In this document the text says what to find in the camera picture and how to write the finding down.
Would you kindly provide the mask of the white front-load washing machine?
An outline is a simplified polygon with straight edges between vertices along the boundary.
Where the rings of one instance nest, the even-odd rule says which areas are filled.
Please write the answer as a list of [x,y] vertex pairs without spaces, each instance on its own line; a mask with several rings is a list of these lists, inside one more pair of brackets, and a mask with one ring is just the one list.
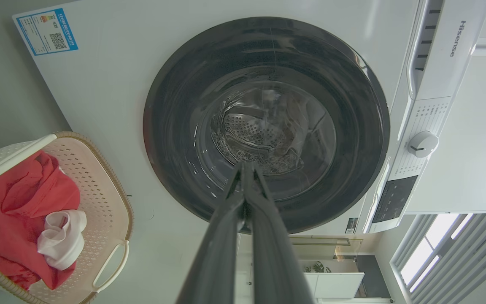
[[21,22],[61,12],[77,50],[31,51],[73,131],[101,148],[137,219],[163,233],[204,233],[146,160],[146,95],[164,62],[200,32],[243,17],[287,17],[340,37],[370,64],[392,118],[388,165],[400,157],[415,102],[448,101],[460,87],[486,17],[486,0],[79,0],[13,15]]

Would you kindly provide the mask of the green potted plant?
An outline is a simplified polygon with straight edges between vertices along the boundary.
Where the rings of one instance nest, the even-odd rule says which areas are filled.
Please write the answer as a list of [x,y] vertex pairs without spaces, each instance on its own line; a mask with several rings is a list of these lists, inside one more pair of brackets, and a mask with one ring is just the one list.
[[303,270],[305,273],[331,273],[331,269],[327,266],[325,266],[322,262],[320,261],[316,261],[316,263],[314,263],[311,266],[305,266],[304,267],[304,270]]

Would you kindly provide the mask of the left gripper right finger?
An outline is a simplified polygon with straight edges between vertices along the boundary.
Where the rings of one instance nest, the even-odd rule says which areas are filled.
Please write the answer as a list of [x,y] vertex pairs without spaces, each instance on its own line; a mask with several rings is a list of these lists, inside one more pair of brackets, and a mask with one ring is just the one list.
[[314,304],[283,219],[254,163],[237,166],[253,242],[254,304]]

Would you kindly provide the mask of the red garment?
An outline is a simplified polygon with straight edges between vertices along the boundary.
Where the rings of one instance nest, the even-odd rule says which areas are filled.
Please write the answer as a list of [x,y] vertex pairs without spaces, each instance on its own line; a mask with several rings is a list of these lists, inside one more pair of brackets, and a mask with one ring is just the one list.
[[38,151],[0,175],[0,272],[25,290],[38,281],[58,288],[76,265],[64,271],[50,267],[37,240],[47,215],[79,204],[79,188],[46,152]]

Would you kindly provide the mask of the round black washing machine door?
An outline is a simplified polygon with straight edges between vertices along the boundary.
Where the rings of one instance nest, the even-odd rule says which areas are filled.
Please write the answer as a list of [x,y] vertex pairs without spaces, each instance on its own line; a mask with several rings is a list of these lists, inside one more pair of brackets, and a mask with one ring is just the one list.
[[390,116],[374,72],[347,43],[280,17],[237,19],[181,46],[143,112],[151,166],[208,221],[235,166],[263,173],[289,233],[337,219],[386,159]]

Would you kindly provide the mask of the black washing machine display panel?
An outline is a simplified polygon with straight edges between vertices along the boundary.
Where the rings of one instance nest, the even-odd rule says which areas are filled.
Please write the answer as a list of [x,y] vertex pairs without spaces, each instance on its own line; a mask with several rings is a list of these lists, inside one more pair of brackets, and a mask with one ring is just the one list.
[[387,181],[372,223],[381,223],[400,217],[416,180],[417,176]]

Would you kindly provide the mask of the white garment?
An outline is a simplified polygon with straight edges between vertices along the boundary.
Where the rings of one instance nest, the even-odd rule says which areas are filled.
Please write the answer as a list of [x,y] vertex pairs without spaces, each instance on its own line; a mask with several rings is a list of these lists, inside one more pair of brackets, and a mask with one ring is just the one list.
[[65,271],[76,262],[85,246],[82,233],[86,225],[87,217],[81,210],[48,214],[37,240],[37,252],[44,256],[50,267]]

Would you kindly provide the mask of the white washing machine knob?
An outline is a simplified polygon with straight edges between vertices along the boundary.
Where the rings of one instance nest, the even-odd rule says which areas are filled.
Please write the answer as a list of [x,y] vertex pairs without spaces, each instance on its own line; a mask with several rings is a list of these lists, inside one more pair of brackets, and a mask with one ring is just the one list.
[[427,158],[439,144],[439,138],[430,131],[417,133],[408,143],[408,151],[417,158]]

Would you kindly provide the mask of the blue energy label sticker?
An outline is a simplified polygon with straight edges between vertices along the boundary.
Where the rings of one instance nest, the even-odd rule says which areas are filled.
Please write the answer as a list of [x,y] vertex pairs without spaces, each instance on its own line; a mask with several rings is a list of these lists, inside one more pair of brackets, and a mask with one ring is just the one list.
[[28,12],[12,19],[33,56],[78,50],[66,13],[61,7]]

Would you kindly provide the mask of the white cabinet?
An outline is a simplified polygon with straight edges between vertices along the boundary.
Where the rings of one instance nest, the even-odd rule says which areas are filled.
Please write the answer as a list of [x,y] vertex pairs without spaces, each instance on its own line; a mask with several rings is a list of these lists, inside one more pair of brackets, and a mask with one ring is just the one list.
[[351,299],[362,283],[363,272],[304,273],[315,299]]

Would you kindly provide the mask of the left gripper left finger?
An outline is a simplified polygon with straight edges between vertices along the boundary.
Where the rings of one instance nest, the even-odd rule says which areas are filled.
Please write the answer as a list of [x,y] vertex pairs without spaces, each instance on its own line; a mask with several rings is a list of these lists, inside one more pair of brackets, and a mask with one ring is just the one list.
[[234,303],[238,233],[246,217],[244,177],[245,164],[239,163],[209,221],[176,304]]

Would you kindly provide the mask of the window with grey frame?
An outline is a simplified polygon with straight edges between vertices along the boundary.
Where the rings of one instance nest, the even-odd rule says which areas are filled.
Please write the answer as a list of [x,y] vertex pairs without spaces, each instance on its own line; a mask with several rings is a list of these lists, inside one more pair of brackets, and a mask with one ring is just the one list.
[[486,214],[416,216],[390,265],[405,304],[461,304],[486,281]]

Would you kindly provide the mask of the dark grey cabinet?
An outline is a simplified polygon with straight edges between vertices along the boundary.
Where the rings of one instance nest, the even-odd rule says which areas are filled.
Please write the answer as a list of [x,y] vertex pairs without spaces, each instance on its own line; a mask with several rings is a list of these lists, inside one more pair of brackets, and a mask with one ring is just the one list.
[[356,266],[358,272],[364,273],[356,294],[358,298],[390,299],[389,289],[374,255],[358,255]]

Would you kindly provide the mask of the beige perforated plastic laundry basket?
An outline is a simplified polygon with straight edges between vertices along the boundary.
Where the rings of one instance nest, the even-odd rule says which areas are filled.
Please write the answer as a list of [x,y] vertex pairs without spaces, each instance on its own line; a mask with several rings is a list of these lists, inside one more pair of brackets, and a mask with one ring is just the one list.
[[85,246],[76,269],[59,288],[39,281],[22,289],[0,272],[0,290],[27,304],[92,304],[118,277],[129,257],[133,211],[127,195],[99,149],[87,137],[69,131],[0,148],[0,175],[38,150],[55,157],[78,186],[79,209],[87,217]]

